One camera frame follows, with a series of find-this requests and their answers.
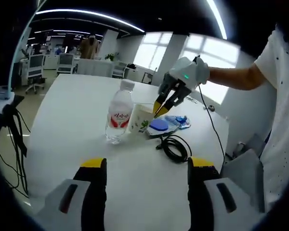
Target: white wall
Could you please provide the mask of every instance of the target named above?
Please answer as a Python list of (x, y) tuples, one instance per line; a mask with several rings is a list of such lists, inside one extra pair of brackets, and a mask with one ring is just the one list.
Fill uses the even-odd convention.
[(186, 35), (175, 35), (175, 34), (172, 35), (169, 44), (166, 48), (163, 59), (158, 68), (158, 72), (153, 77), (152, 80), (153, 85), (155, 86), (160, 85), (161, 82), (163, 81), (164, 74), (168, 72), (173, 67), (175, 62), (178, 60), (186, 38), (187, 38)]
[(46, 42), (46, 45), (48, 46), (50, 43), (52, 44), (53, 49), (57, 44), (63, 44), (64, 37), (52, 37), (50, 41)]
[(117, 39), (117, 52), (120, 61), (131, 64), (134, 62), (136, 53), (143, 40), (143, 35)]
[[(241, 51), (236, 68), (249, 67), (254, 60)], [(202, 102), (199, 92), (194, 92), (191, 96)], [(271, 130), (276, 106), (276, 89), (269, 82), (251, 91), (229, 88), (221, 105), (205, 96), (204, 100), (206, 105), (213, 105), (219, 115), (229, 119), (226, 151), (230, 155), (238, 142), (247, 142), (254, 133), (265, 140)]]
[(110, 53), (114, 54), (116, 52), (118, 34), (118, 32), (113, 30), (106, 31), (101, 42), (100, 51), (97, 55), (98, 57), (104, 59), (106, 55)]

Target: wire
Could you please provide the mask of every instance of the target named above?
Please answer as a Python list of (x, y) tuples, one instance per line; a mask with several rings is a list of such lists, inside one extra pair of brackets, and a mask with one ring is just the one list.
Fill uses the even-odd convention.
[(18, 147), (15, 146), (15, 137), (13, 136), (14, 138), (14, 141), (12, 139), (12, 135), (11, 135), (11, 130), (10, 128), (8, 127), (8, 130), (9, 130), (9, 134), (10, 134), (10, 138), (11, 138), (11, 141), (12, 141), (12, 144), (14, 146), (14, 149), (15, 149), (15, 152), (16, 152), (16, 164), (17, 166), (19, 166), (19, 171), (20, 171), (20, 175), (23, 176), (20, 178), (21, 180), (21, 184), (22, 184), (22, 187), (23, 187), (23, 190), (26, 194), (28, 194), (28, 191), (27, 191), (27, 181), (26, 181), (26, 173), (25, 173), (25, 170), (23, 168), (23, 160), (21, 161), (20, 158), (19, 158), (19, 152), (18, 152)]
[(27, 124), (26, 124), (26, 122), (25, 122), (25, 120), (24, 120), (23, 116), (21, 115), (20, 111), (18, 111), (17, 109), (16, 109), (16, 111), (17, 111), (17, 112), (18, 112), (18, 114), (20, 115), (20, 117), (21, 117), (21, 119), (22, 119), (22, 121), (23, 121), (23, 123), (24, 123), (25, 127), (27, 128), (27, 130), (28, 130), (28, 131), (31, 133), (31, 131), (30, 131), (30, 129), (28, 128), (28, 126), (27, 126)]
[[(175, 163), (184, 163), (188, 160), (188, 153), (187, 153), (187, 150), (186, 148), (184, 147), (184, 145), (176, 140), (175, 138), (173, 137), (177, 137), (181, 140), (183, 140), (183, 142), (187, 145), (188, 149), (189, 149), (189, 152), (190, 152), (190, 156), (192, 156), (192, 150), (190, 148), (190, 146), (188, 145), (188, 143), (180, 136), (177, 136), (177, 135), (170, 135), (168, 136), (167, 138), (165, 138), (163, 140), (162, 137), (160, 137), (160, 140), (161, 140), (161, 144), (158, 145), (156, 147), (157, 150), (159, 149), (163, 149), (165, 154), (169, 157), (170, 160), (172, 160), (173, 162)], [(174, 153), (170, 147), (175, 147), (180, 153), (181, 153), (181, 156), (180, 155), (177, 155), (176, 153)]]
[(220, 147), (221, 147), (221, 150), (222, 150), (222, 153), (223, 153), (223, 164), (222, 164), (222, 168), (221, 168), (221, 172), (222, 172), (223, 165), (224, 165), (224, 163), (225, 163), (225, 153), (224, 153), (224, 151), (223, 151), (222, 142), (221, 142), (220, 136), (218, 135), (218, 133), (217, 133), (217, 131), (216, 131), (216, 129), (215, 129), (215, 126), (214, 126), (214, 124), (213, 124), (213, 120), (212, 120), (212, 117), (211, 117), (210, 112), (209, 112), (209, 110), (208, 110), (208, 107), (207, 107), (206, 103), (204, 102), (200, 85), (198, 85), (198, 87), (199, 87), (199, 91), (200, 91), (200, 96), (201, 96), (202, 102), (203, 102), (204, 106), (206, 107), (206, 110), (207, 110), (208, 115), (209, 115), (209, 117), (210, 117), (210, 121), (211, 121), (211, 123), (212, 123), (213, 130), (214, 130), (215, 133), (216, 133), (216, 136), (217, 136), (217, 138), (218, 138), (218, 142), (220, 143)]
[(22, 196), (24, 196), (25, 198), (29, 198), (27, 195), (23, 194), (23, 193), (22, 193), (21, 191), (19, 191), (17, 188), (11, 187), (11, 189), (15, 189), (15, 190), (18, 191), (20, 194), (22, 194)]
[(10, 167), (11, 169), (13, 169), (14, 172), (16, 172), (16, 174), (17, 174), (18, 176), (22, 177), (22, 175), (20, 175), (20, 174), (18, 173), (18, 171), (17, 171), (13, 166), (9, 165), (8, 163), (6, 163), (6, 162), (4, 161), (1, 153), (0, 153), (0, 158), (1, 158), (1, 160), (3, 161), (3, 163), (4, 163), (5, 165), (7, 165), (7, 166)]

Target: person's arm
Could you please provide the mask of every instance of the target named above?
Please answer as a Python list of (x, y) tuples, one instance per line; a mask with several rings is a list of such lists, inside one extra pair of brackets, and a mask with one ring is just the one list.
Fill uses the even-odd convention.
[(210, 68), (209, 81), (239, 90), (252, 90), (267, 79), (277, 89), (276, 64), (274, 57), (275, 32), (258, 59), (249, 68), (222, 69)]
[(210, 67), (209, 81), (238, 90), (252, 90), (265, 81), (256, 64), (246, 69), (223, 69)]

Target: plastic bottle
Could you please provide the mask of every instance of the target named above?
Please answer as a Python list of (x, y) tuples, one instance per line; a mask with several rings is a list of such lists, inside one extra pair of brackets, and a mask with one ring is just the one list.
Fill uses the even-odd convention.
[(120, 90), (117, 91), (110, 103), (105, 134), (107, 139), (113, 144), (120, 142), (121, 136), (125, 133), (128, 126), (134, 107), (131, 99), (131, 92), (134, 86), (134, 82), (122, 80)]

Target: bottle cap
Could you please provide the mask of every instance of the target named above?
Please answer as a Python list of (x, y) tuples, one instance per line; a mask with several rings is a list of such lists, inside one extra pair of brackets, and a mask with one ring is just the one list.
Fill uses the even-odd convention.
[(127, 79), (123, 79), (121, 81), (120, 90), (132, 91), (134, 89), (134, 86), (135, 86), (135, 82), (127, 80)]

